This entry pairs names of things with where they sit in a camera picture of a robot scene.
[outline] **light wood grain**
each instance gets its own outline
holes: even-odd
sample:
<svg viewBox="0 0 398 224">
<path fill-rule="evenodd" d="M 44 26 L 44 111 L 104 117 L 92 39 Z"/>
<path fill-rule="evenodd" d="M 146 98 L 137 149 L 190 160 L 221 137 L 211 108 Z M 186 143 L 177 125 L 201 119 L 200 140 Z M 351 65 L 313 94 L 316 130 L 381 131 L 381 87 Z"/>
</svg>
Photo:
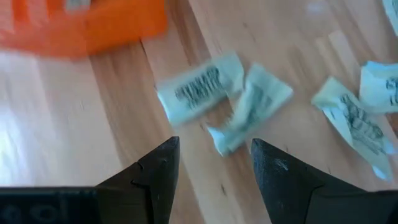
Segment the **light wood grain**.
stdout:
<svg viewBox="0 0 398 224">
<path fill-rule="evenodd" d="M 250 138 L 222 158 L 205 126 L 236 99 L 172 129 L 156 83 L 232 50 L 293 87 L 293 99 L 251 137 L 366 190 L 379 180 L 310 104 L 329 76 L 358 94 L 367 60 L 398 62 L 378 0 L 167 0 L 167 33 L 77 62 L 0 55 L 0 185 L 95 185 L 173 135 L 180 177 L 171 223 L 270 223 Z M 398 148 L 395 116 L 378 118 Z M 398 180 L 398 156 L 391 156 Z"/>
</svg>

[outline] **orange plastic packaging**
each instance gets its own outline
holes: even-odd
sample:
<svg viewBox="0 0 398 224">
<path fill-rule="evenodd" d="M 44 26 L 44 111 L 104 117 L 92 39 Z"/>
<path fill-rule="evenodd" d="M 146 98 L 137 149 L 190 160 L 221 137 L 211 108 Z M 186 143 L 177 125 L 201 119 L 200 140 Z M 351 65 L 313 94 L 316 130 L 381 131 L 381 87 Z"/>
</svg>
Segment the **orange plastic packaging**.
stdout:
<svg viewBox="0 0 398 224">
<path fill-rule="evenodd" d="M 47 10 L 34 13 L 27 2 L 38 0 L 8 1 L 12 16 L 0 10 L 0 47 L 42 56 L 84 57 L 167 27 L 164 0 L 101 0 L 72 12 L 65 12 L 64 0 L 46 0 Z"/>
</svg>

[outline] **paper money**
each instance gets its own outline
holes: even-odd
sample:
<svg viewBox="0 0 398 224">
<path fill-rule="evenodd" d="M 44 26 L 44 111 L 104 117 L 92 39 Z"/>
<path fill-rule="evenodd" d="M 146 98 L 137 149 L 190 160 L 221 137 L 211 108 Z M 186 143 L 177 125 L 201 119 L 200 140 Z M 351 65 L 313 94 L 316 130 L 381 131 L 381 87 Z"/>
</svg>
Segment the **paper money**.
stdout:
<svg viewBox="0 0 398 224">
<path fill-rule="evenodd" d="M 293 90 L 261 65 L 254 64 L 245 82 L 245 90 L 223 128 L 208 127 L 217 151 L 222 156 L 234 152 L 267 118 L 280 108 Z"/>
<path fill-rule="evenodd" d="M 222 98 L 243 89 L 244 70 L 233 53 L 157 85 L 157 96 L 172 126 L 197 117 Z"/>
<path fill-rule="evenodd" d="M 312 104 L 320 108 L 344 140 L 373 167 L 376 175 L 392 180 L 386 151 L 392 144 L 358 99 L 333 77 L 329 78 Z"/>
<path fill-rule="evenodd" d="M 398 36 L 398 0 L 383 0 L 383 5 L 392 28 Z"/>
<path fill-rule="evenodd" d="M 398 112 L 398 64 L 368 62 L 363 66 L 359 99 L 369 113 Z"/>
</svg>

